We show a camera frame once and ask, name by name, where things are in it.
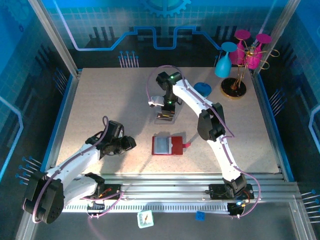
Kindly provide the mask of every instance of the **glass enclosure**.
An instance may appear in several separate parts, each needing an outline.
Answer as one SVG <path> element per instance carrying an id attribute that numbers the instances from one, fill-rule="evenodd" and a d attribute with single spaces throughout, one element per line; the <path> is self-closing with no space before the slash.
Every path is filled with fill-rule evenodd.
<path id="1" fill-rule="evenodd" d="M 28 1 L 0 1 L 0 239 L 16 236 L 28 183 L 45 156 L 69 73 Z"/>
<path id="2" fill-rule="evenodd" d="M 44 0 L 78 68 L 120 67 L 129 51 L 140 67 L 211 67 L 237 29 L 269 34 L 287 0 Z"/>
<path id="3" fill-rule="evenodd" d="M 319 12 L 319 1 L 301 1 L 275 46 L 280 57 L 270 57 L 271 68 L 260 72 L 269 98 L 280 91 L 279 103 L 284 103 L 275 116 L 276 125 L 294 179 L 304 183 L 319 183 L 320 116 L 316 112 L 309 127 L 320 100 Z"/>
<path id="4" fill-rule="evenodd" d="M 0 238 L 11 240 L 23 214 L 27 176 L 49 151 L 70 73 L 29 2 L 0 3 Z M 258 34 L 270 35 L 285 18 L 288 0 L 42 3 L 77 68 L 83 69 L 214 67 L 222 43 L 239 42 L 237 30 L 251 33 L 248 45 Z M 319 1 L 300 2 L 274 47 L 279 57 L 269 57 L 270 68 L 258 76 L 289 163 L 286 170 L 304 193 L 320 190 L 319 13 Z M 319 225 L 313 228 L 319 235 Z"/>

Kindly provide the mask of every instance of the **beige table surface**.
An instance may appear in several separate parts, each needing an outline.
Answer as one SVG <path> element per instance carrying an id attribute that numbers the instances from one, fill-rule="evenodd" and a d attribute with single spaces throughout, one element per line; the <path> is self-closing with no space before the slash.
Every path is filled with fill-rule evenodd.
<path id="1" fill-rule="evenodd" d="M 75 153 L 95 133 L 104 129 L 102 117 L 107 115 L 124 125 L 125 135 L 132 136 L 137 146 L 121 156 L 106 156 L 85 173 L 221 173 L 217 159 L 197 134 L 198 118 L 186 104 L 182 105 L 172 125 L 155 124 L 156 110 L 148 105 L 146 82 L 153 68 L 85 68 L 82 71 L 66 126 L 57 164 Z M 150 81 L 151 96 L 162 96 L 156 76 Z M 244 83 L 247 93 L 241 99 L 229 99 L 220 90 L 223 79 L 212 67 L 182 67 L 193 86 L 205 82 L 212 87 L 208 99 L 223 106 L 225 121 L 235 138 L 229 147 L 238 166 L 250 173 L 277 173 L 278 167 L 258 99 L 249 72 Z M 237 76 L 237 68 L 231 77 Z M 152 136 L 181 135 L 192 140 L 182 156 L 152 156 Z"/>

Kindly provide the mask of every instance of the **blue edge trim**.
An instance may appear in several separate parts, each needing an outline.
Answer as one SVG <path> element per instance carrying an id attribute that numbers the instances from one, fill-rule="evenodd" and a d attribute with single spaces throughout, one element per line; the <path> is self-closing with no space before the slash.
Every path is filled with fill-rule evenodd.
<path id="1" fill-rule="evenodd" d="M 70 75 L 68 84 L 66 85 L 66 89 L 65 89 L 65 92 L 64 92 L 64 95 L 63 95 L 61 106 L 60 106 L 60 109 L 59 109 L 59 112 L 58 112 L 58 116 L 56 117 L 56 120 L 55 120 L 55 124 L 54 124 L 53 130 L 52 130 L 52 134 L 51 134 L 51 137 L 50 137 L 50 140 L 49 140 L 49 143 L 48 143 L 48 147 L 46 148 L 46 151 L 45 151 L 43 162 L 42 162 L 42 165 L 41 165 L 41 168 L 40 168 L 41 172 L 45 172 L 46 171 L 46 166 L 47 166 L 47 163 L 49 161 L 50 152 L 51 152 L 52 146 L 54 144 L 54 140 L 55 140 L 55 137 L 56 137 L 56 134 L 57 134 L 57 131 L 58 131 L 58 126 L 60 124 L 62 113 L 64 111 L 64 108 L 65 108 L 65 105 L 66 105 L 66 101 L 67 101 L 67 97 L 69 95 L 69 90 L 70 90 L 70 87 L 71 87 L 71 83 L 72 83 L 73 80 L 74 80 L 73 76 Z"/>
<path id="2" fill-rule="evenodd" d="M 272 127 L 274 129 L 275 137 L 276 137 L 276 140 L 277 140 L 277 143 L 278 143 L 278 146 L 279 146 L 279 151 L 280 151 L 281 156 L 282 156 L 282 161 L 283 161 L 283 165 L 284 165 L 284 168 L 285 168 L 285 172 L 286 172 L 286 174 L 288 176 L 289 182 L 294 182 L 295 178 L 294 178 L 294 175 L 293 175 L 293 173 L 291 171 L 289 160 L 287 158 L 287 154 L 286 154 L 286 151 L 285 151 L 284 145 L 282 143 L 278 127 L 277 127 L 276 119 L 275 119 L 275 117 L 274 117 L 274 115 L 272 113 L 272 109 L 271 109 L 271 106 L 270 106 L 270 103 L 269 103 L 267 92 L 266 92 L 264 83 L 262 82 L 262 78 L 261 78 L 260 74 L 258 74 L 257 78 L 258 78 L 260 87 L 262 89 L 262 95 L 263 95 L 263 98 L 264 98 L 264 101 L 265 101 L 265 104 L 266 104 L 266 107 L 267 107 L 268 114 L 269 114 L 270 119 L 271 119 Z"/>
<path id="3" fill-rule="evenodd" d="M 119 39 L 111 46 L 111 47 L 97 47 L 97 48 L 79 48 L 76 40 L 74 39 L 73 35 L 71 34 L 71 31 L 68 31 L 68 35 L 71 39 L 71 42 L 74 46 L 74 48 L 80 52 L 91 52 L 91 51 L 113 51 L 123 39 L 125 39 L 127 36 L 134 36 L 138 35 L 138 30 L 151 30 L 152 31 L 152 38 L 153 38 L 153 47 L 156 50 L 174 50 L 177 47 L 177 40 L 178 40 L 178 31 L 179 30 L 192 30 L 193 35 L 203 35 L 217 50 L 223 50 L 205 31 L 198 31 L 197 26 L 191 25 L 191 26 L 176 26 L 173 30 L 173 44 L 172 46 L 158 46 L 157 44 L 157 31 L 156 28 L 153 26 L 135 26 L 133 27 L 133 31 L 127 31 L 125 32 Z"/>

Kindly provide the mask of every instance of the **gray floor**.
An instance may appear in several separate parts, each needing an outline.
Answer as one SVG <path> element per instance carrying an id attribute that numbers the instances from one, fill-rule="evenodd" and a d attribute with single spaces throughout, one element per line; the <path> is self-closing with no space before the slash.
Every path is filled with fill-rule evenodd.
<path id="1" fill-rule="evenodd" d="M 136 147 L 121 156 L 105 157 L 88 167 L 84 173 L 221 173 L 217 156 L 211 147 L 198 135 L 198 117 L 183 104 L 177 110 L 174 124 L 155 124 L 156 110 L 147 101 L 146 83 L 153 68 L 85 68 L 82 70 L 75 93 L 67 126 L 63 135 L 57 164 L 84 144 L 89 136 L 102 130 L 102 117 L 122 123 L 126 135 L 135 139 Z M 212 67 L 183 67 L 182 72 L 193 86 L 206 82 L 212 88 L 207 97 L 223 106 L 225 122 L 236 136 L 228 144 L 235 162 L 248 173 L 277 173 L 276 156 L 270 142 L 262 111 L 250 73 L 245 72 L 243 82 L 247 92 L 241 99 L 229 99 L 220 89 L 218 78 Z M 172 69 L 158 69 L 148 85 L 151 96 L 162 96 L 164 91 L 156 83 L 162 71 L 174 73 Z M 230 76 L 237 77 L 233 68 Z M 181 156 L 152 156 L 152 136 L 178 135 L 191 147 Z"/>
<path id="2" fill-rule="evenodd" d="M 242 219 L 195 213 L 154 213 L 154 226 L 140 229 L 136 213 L 110 213 L 90 219 L 86 213 L 63 213 L 41 223 L 33 240 L 296 240 L 287 204 L 261 203 Z"/>

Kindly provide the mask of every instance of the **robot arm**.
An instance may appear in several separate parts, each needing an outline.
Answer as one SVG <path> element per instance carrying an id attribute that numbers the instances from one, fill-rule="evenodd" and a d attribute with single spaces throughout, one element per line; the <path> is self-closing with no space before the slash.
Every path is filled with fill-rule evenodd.
<path id="1" fill-rule="evenodd" d="M 238 195 L 246 187 L 245 176 L 237 171 L 237 164 L 232 156 L 228 142 L 224 138 L 226 130 L 213 111 L 212 106 L 224 121 L 224 111 L 219 103 L 213 104 L 202 97 L 185 79 L 183 81 L 179 72 L 169 76 L 162 72 L 156 78 L 156 82 L 166 91 L 165 96 L 152 97 L 149 101 L 151 107 L 160 106 L 163 118 L 173 117 L 175 103 L 181 98 L 198 116 L 197 131 L 200 137 L 212 148 L 222 171 L 223 181 L 227 195 L 230 198 Z"/>
<path id="2" fill-rule="evenodd" d="M 41 197 L 40 204 L 36 211 L 36 217 L 41 221 L 50 224 L 61 214 L 64 206 L 72 200 L 83 197 L 98 197 L 105 191 L 105 180 L 93 173 L 88 173 L 77 178 L 89 166 L 97 163 L 105 155 L 113 156 L 122 154 L 136 146 L 135 140 L 130 136 L 124 136 L 124 126 L 116 121 L 109 121 L 108 129 L 103 139 L 89 151 L 80 154 L 63 169 L 61 168 L 73 156 L 82 153 L 92 147 L 100 138 L 98 132 L 88 138 L 85 144 L 66 161 L 49 169 L 47 172 L 34 172 L 25 192 L 22 208 L 32 214 L 40 191 L 57 170 L 56 175 L 48 185 Z"/>

